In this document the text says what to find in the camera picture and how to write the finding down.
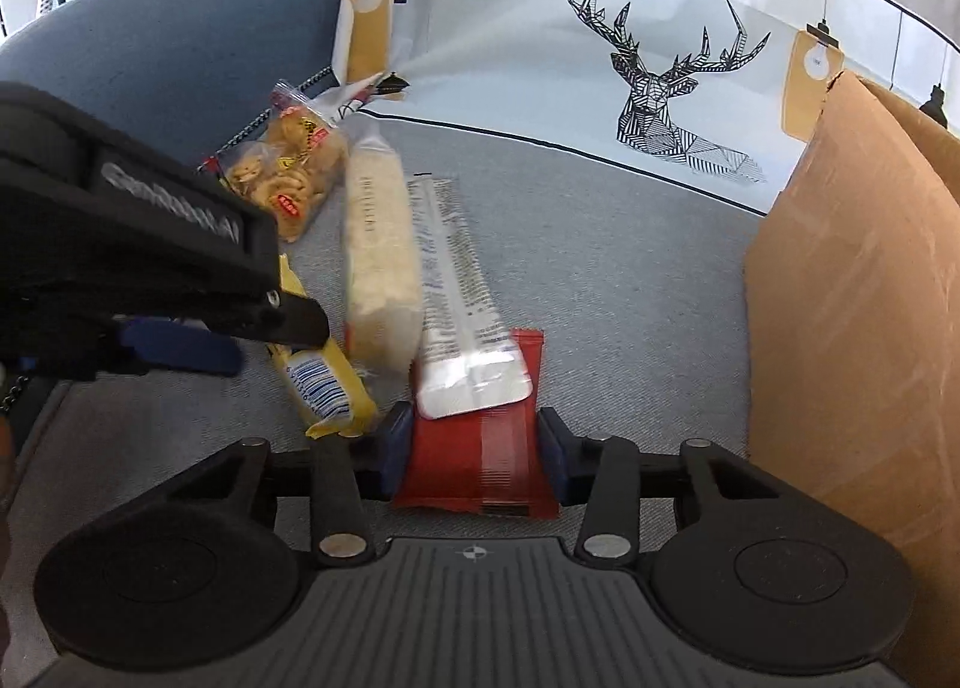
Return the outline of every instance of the yellow wrapper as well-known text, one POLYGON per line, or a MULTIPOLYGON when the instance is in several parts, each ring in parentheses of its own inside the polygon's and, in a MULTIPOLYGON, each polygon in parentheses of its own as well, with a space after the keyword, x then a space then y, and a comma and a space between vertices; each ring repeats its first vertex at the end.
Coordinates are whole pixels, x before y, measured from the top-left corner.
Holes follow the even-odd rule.
MULTIPOLYGON (((280 287, 304 298, 304 285, 280 255, 280 287)), ((268 344, 270 357, 296 399, 296 408, 313 439, 327 434, 359 437, 373 423, 376 404, 367 395, 333 336, 320 350, 293 352, 290 347, 268 344)))

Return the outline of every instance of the cardboard box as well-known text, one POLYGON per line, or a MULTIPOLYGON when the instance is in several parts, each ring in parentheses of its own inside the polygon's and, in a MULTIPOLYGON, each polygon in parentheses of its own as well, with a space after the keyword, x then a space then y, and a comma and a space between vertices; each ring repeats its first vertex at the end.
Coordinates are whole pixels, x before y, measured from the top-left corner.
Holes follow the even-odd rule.
POLYGON ((960 140, 842 73, 745 266, 751 460, 904 554, 917 688, 960 685, 958 200, 960 140))

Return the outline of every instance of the deer illustration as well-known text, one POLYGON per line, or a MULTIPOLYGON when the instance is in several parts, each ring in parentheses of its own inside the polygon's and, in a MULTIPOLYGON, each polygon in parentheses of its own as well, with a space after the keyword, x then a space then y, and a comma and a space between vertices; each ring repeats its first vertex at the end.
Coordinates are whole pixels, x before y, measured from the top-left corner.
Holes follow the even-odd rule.
POLYGON ((685 163, 698 172, 739 182, 765 181, 760 166, 749 155, 717 145, 674 124, 667 104, 671 97, 689 95, 697 89, 699 82, 691 78, 693 73, 727 73, 743 68, 760 54, 770 33, 750 52, 745 52, 747 31, 727 0, 737 33, 733 46, 720 52, 719 61, 710 60, 710 38, 704 28, 700 54, 696 57, 688 54, 683 60, 678 54, 669 70, 657 74, 647 70, 640 59, 640 41, 627 32, 630 3, 620 9, 611 27, 604 22, 604 9, 597 9, 597 0, 568 2, 584 25, 616 49, 610 55, 613 69, 630 85, 630 97, 620 113, 617 140, 662 160, 685 163))

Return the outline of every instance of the red snack package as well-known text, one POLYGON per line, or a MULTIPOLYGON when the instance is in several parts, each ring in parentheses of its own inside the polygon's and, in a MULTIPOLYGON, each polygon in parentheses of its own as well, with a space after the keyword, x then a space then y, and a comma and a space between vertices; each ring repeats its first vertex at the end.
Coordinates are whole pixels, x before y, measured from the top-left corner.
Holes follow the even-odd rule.
POLYGON ((416 413, 395 506, 554 518, 560 508, 536 451, 536 388, 544 332, 512 329, 533 392, 504 407, 428 420, 416 413))

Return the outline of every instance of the deer head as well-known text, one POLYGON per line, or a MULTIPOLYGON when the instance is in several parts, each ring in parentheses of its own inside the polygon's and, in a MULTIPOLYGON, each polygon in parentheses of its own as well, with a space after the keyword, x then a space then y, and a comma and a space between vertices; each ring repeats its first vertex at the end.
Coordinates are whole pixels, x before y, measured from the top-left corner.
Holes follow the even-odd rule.
POLYGON ((693 73, 726 73, 743 68, 754 59, 766 46, 770 33, 764 36, 750 52, 745 53, 747 47, 747 31, 743 23, 733 11, 733 6, 727 0, 727 6, 736 23, 736 40, 729 49, 720 52, 719 61, 710 60, 710 37, 707 28, 704 28, 704 41, 701 44, 700 54, 694 57, 688 54, 680 60, 680 55, 673 61, 673 66, 664 73, 650 73, 643 60, 640 59, 640 41, 627 33, 627 16, 630 14, 630 3, 620 9, 613 27, 604 22, 604 9, 597 9, 597 0, 583 0, 577 3, 568 0, 573 11, 580 21, 587 25, 594 33, 616 49, 610 55, 613 69, 620 74, 630 85, 630 100, 628 106, 640 114, 658 114, 666 108, 671 97, 689 95, 697 89, 697 80, 691 78, 693 73))

